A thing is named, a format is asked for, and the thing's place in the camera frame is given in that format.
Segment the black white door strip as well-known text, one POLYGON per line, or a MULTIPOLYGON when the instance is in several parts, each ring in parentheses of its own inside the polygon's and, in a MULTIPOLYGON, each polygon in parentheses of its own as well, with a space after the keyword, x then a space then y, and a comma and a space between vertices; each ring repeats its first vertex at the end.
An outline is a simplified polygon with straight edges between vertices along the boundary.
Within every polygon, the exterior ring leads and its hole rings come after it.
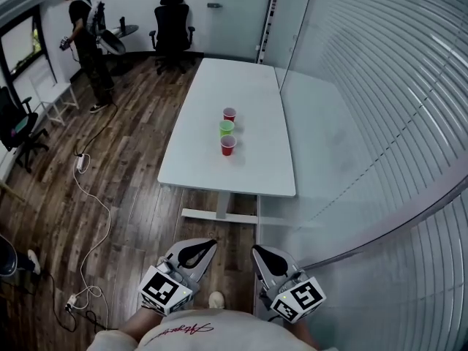
POLYGON ((257 64, 262 64, 265 58, 265 52, 266 52, 266 48, 268 44, 268 37, 271 31, 271 26, 273 22, 273 16, 275 13, 276 5, 277 5, 277 0, 269 0, 268 9, 265 15, 265 24, 263 28, 263 33, 262 33, 261 40, 260 40, 260 47, 257 52, 257 59, 256 59, 257 64))

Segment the white table leg frame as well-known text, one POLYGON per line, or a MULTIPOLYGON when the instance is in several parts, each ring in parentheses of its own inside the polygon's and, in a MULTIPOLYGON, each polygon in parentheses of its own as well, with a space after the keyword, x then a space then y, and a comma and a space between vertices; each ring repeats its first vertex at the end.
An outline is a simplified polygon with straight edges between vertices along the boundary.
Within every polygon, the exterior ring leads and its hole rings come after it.
POLYGON ((181 215, 184 218, 199 219, 203 221, 257 225, 259 221, 257 216, 233 214, 228 212, 232 199, 233 194, 231 192, 218 192, 215 211, 183 208, 181 215))

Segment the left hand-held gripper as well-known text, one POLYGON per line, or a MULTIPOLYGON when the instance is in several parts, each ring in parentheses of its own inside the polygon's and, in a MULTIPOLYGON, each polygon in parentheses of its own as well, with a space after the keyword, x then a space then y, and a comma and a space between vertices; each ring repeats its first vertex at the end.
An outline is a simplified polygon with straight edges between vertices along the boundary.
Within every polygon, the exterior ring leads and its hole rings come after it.
POLYGON ((150 309, 162 316, 182 310, 199 291, 203 274, 217 250, 211 238, 192 238, 176 242, 165 257, 151 265, 138 292, 150 309))

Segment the person's right forearm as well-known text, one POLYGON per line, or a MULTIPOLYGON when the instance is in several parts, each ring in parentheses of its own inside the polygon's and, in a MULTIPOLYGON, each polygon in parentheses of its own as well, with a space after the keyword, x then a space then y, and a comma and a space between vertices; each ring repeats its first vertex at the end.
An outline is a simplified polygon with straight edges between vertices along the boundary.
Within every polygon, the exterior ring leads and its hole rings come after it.
POLYGON ((308 328, 307 322, 305 319, 297 321, 294 324, 290 325, 290 332, 298 339, 303 341, 304 343, 308 344, 310 347, 318 350, 320 346, 318 343, 312 338, 310 330, 308 328))

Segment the dark framed window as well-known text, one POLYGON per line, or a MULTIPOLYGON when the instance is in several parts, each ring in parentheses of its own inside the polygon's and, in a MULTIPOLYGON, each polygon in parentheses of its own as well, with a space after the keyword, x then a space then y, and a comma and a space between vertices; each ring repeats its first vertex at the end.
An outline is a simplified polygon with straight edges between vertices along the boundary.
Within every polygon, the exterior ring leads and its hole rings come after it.
POLYGON ((0 69, 9 87, 39 57, 50 61, 39 5, 0 26, 0 69))

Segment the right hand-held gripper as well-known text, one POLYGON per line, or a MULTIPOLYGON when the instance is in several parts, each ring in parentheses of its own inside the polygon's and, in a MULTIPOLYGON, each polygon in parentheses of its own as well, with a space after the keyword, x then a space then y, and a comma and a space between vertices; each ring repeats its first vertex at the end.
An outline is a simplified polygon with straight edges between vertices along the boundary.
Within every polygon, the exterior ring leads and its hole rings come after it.
POLYGON ((290 254, 272 246, 254 245, 251 255, 254 271, 263 285, 259 297, 268 311, 288 323, 296 323, 326 300, 315 277, 304 269, 296 271, 296 262, 290 254), (288 278, 270 288, 276 277, 288 278))

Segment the black mesh office chair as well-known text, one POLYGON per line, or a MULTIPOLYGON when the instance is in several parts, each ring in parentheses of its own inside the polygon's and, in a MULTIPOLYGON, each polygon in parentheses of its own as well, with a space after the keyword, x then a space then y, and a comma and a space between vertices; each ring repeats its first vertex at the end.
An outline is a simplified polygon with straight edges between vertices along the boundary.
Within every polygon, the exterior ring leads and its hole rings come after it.
POLYGON ((30 153, 37 154, 39 148, 49 150, 47 145, 39 142, 42 136, 48 136, 48 131, 41 129, 33 134, 39 115, 31 111, 30 101, 31 97, 27 97, 21 102, 22 107, 18 107, 8 88, 0 88, 0 141, 8 152, 20 149, 15 162, 27 173, 31 173, 30 153))

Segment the black high-back office chair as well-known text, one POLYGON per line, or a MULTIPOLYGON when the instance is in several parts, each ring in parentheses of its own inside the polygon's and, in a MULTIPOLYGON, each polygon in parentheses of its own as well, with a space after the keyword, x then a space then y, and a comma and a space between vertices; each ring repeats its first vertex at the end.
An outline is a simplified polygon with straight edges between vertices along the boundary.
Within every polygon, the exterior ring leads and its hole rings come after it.
POLYGON ((186 70, 181 61, 192 46, 194 26, 187 26, 189 6, 184 0, 160 0, 154 9, 157 30, 149 32, 151 44, 161 64, 156 73, 161 75, 171 67, 177 67, 181 74, 186 70))

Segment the person's grey sweatshirt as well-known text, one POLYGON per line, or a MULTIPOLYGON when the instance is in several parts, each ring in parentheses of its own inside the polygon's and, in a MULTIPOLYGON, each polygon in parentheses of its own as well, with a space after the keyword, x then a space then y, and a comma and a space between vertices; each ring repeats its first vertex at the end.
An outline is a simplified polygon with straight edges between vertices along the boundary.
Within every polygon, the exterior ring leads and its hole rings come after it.
POLYGON ((100 331, 86 351, 319 351, 289 330, 245 312, 199 309, 163 318, 140 342, 100 331))

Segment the round black side table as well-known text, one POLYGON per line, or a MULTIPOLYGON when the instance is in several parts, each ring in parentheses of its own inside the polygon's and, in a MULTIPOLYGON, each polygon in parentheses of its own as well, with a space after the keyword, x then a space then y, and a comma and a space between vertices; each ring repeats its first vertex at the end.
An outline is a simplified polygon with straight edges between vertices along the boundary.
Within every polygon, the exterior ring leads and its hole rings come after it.
MULTIPOLYGON (((125 34, 121 33, 120 27, 117 27, 111 30, 108 29, 108 30, 113 32, 121 40, 122 38, 135 33, 139 29, 139 26, 138 25, 126 25, 126 29, 127 29, 127 32, 125 34)), ((125 62, 124 60, 124 56, 126 55, 126 53, 122 56, 116 56, 116 55, 109 53, 110 55, 113 55, 114 57, 116 57, 116 65, 110 70, 110 75, 112 77, 125 75, 128 71, 132 69, 132 65, 130 63, 125 62)))

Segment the white venetian blinds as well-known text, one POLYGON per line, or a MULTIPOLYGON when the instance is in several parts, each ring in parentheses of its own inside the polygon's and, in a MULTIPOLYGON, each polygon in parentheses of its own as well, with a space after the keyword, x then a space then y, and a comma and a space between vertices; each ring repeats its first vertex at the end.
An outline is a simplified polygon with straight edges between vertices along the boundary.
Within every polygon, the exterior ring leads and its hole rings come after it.
POLYGON ((468 348, 468 0, 309 0, 296 252, 341 351, 468 348))

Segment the white stool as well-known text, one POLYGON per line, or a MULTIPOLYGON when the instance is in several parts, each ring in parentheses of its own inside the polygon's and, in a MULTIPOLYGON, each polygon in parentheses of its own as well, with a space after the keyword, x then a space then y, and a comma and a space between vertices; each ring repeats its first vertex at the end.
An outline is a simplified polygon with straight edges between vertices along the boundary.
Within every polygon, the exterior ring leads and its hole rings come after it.
POLYGON ((48 120, 65 126, 68 107, 79 109, 71 83, 57 82, 46 68, 30 75, 29 80, 48 120))

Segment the person's left forearm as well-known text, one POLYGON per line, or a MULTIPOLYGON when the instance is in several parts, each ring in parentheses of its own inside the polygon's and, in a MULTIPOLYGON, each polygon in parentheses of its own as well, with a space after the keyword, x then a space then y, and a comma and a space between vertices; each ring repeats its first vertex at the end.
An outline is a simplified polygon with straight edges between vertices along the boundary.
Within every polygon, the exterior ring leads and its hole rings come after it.
POLYGON ((118 330, 140 342, 150 330, 160 325, 162 319, 163 316, 153 309, 142 306, 118 330))

